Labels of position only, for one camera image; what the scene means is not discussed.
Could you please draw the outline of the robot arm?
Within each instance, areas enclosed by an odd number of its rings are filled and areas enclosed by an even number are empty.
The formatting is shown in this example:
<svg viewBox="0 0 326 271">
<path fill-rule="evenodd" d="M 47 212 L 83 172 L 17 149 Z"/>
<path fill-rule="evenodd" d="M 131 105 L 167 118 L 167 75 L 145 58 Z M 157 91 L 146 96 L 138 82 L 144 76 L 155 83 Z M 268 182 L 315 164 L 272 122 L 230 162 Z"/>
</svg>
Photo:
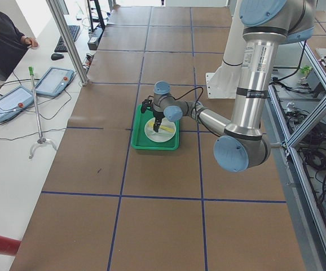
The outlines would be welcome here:
<svg viewBox="0 0 326 271">
<path fill-rule="evenodd" d="M 149 109 L 158 132 L 163 118 L 170 122 L 189 116 L 218 135 L 214 157 L 223 169 L 241 172 L 264 163 L 270 144 L 260 130 L 260 121 L 277 48 L 305 41 L 312 36 L 316 1 L 242 1 L 239 19 L 245 41 L 240 77 L 230 120 L 199 102 L 179 101 L 170 85 L 159 81 Z"/>
</svg>

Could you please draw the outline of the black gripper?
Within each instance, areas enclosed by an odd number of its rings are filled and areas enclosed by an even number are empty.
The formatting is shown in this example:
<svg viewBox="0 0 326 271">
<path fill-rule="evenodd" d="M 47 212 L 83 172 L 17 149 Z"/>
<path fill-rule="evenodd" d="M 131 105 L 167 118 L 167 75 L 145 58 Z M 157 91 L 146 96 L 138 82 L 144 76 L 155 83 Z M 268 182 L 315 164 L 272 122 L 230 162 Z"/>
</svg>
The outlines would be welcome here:
<svg viewBox="0 0 326 271">
<path fill-rule="evenodd" d="M 154 111 L 153 112 L 153 116 L 155 118 L 155 123 L 153 123 L 153 130 L 155 132 L 159 132 L 159 128 L 161 125 L 161 122 L 164 118 L 164 113 L 163 112 L 158 112 L 158 111 Z"/>
</svg>

